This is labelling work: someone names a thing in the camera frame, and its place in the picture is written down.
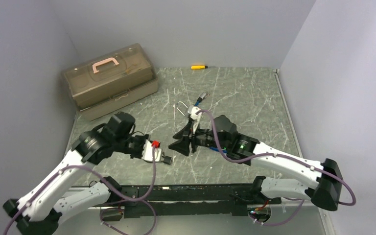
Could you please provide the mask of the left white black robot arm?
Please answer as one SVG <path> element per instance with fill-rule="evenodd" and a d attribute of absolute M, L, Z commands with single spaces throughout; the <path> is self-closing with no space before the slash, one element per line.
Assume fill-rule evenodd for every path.
<path fill-rule="evenodd" d="M 137 135 L 135 127 L 132 115 L 119 112 L 107 123 L 82 133 L 33 190 L 3 204 L 10 217 L 4 234 L 16 225 L 23 235 L 51 235 L 63 222 L 89 207 L 144 200 L 144 196 L 123 193 L 113 178 L 94 170 L 115 152 L 149 163 L 160 159 L 160 143 L 151 141 L 148 135 Z"/>

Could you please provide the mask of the small black cable lock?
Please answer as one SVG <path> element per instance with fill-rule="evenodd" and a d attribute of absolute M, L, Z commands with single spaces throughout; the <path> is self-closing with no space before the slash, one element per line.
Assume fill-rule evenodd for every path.
<path fill-rule="evenodd" d="M 166 165 L 171 165 L 173 162 L 173 158 L 171 156 L 167 156 L 165 153 L 161 154 L 161 162 Z"/>

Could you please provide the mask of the blue cable lock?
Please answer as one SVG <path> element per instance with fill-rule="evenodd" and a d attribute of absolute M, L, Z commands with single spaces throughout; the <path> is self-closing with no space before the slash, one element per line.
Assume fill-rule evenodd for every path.
<path fill-rule="evenodd" d="M 210 96 L 210 94 L 208 92 L 201 93 L 199 95 L 199 97 L 197 98 L 197 101 L 195 102 L 194 106 L 198 106 L 208 96 Z M 213 147 L 213 146 L 209 146 L 209 149 L 211 149 L 213 151 L 218 151 L 218 149 L 216 147 Z"/>

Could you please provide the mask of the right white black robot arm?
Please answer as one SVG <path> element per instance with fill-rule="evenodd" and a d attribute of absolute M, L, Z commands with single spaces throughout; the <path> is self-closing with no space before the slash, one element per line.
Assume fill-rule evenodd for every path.
<path fill-rule="evenodd" d="M 287 176 L 285 179 L 257 176 L 250 190 L 251 199 L 256 203 L 280 197 L 296 198 L 309 200 L 327 211 L 336 211 L 341 204 L 343 176 L 336 161 L 307 160 L 277 150 L 239 133 L 225 115 L 214 119 L 212 129 L 201 129 L 198 121 L 189 118 L 173 138 L 175 142 L 169 149 L 182 155 L 194 153 L 199 146 L 214 148 L 222 150 L 231 162 L 266 167 Z"/>

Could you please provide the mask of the brass padlock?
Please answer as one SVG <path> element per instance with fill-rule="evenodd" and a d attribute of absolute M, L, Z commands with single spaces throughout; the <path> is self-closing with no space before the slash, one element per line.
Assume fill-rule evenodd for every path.
<path fill-rule="evenodd" d="M 187 106 L 184 102 L 182 101 L 178 101 L 176 104 L 175 104 L 175 108 L 176 110 L 182 114 L 184 117 L 189 117 L 189 106 Z"/>

